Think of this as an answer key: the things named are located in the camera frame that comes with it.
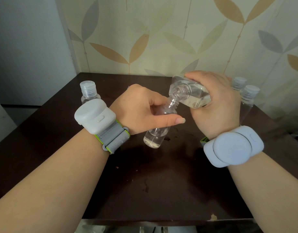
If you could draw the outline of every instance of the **white wrist device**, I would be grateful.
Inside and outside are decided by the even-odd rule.
[[[245,163],[263,149],[263,141],[248,126],[240,126],[230,132],[222,133],[204,145],[204,153],[215,167]]]
[[[113,154],[130,137],[127,127],[115,119],[116,114],[102,99],[93,99],[80,106],[75,120],[103,144],[103,149]]]

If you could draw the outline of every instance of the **clear plastic bottle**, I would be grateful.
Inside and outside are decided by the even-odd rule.
[[[177,114],[176,108],[179,104],[179,100],[175,100],[172,98],[168,99],[169,100],[167,104],[159,106],[157,108],[155,115]],[[145,144],[150,146],[151,148],[159,148],[169,130],[170,127],[154,128],[148,130],[144,137]]]
[[[247,79],[242,77],[235,77],[232,80],[232,89],[240,91],[245,86]]]
[[[208,90],[201,83],[177,74],[172,78],[169,95],[191,108],[199,108],[211,101]]]
[[[81,97],[82,104],[96,98],[100,99],[100,95],[97,94],[95,82],[83,81],[80,83],[80,87],[83,94],[83,96]]]
[[[241,108],[240,108],[240,124],[244,121],[245,117],[252,109],[254,105],[254,100],[260,89],[253,85],[247,85],[241,90]]]

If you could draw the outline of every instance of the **translucent flip-top cap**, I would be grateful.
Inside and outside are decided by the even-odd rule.
[[[245,99],[254,99],[256,95],[260,92],[260,89],[253,85],[247,85],[241,90],[241,97]]]
[[[93,81],[83,81],[80,83],[80,87],[84,97],[93,97],[97,95],[96,85]]]
[[[232,80],[232,88],[234,90],[241,90],[245,83],[246,83],[247,79],[246,78],[242,78],[242,77],[235,77],[233,80]]]

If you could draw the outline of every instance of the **wallpaper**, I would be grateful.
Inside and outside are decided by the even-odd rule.
[[[82,72],[242,76],[298,129],[298,0],[60,0]]]

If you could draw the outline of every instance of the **glossy table surface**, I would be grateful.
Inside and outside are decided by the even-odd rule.
[[[79,83],[95,81],[108,106],[138,83],[165,96],[171,78],[80,73],[0,143],[0,198],[81,130]],[[252,215],[227,168],[213,167],[199,143],[203,134],[189,108],[186,123],[170,129],[159,149],[132,136],[111,155],[83,218],[99,225],[201,225],[211,219],[249,221]],[[298,142],[256,106],[244,125],[265,143],[265,152],[298,178]]]

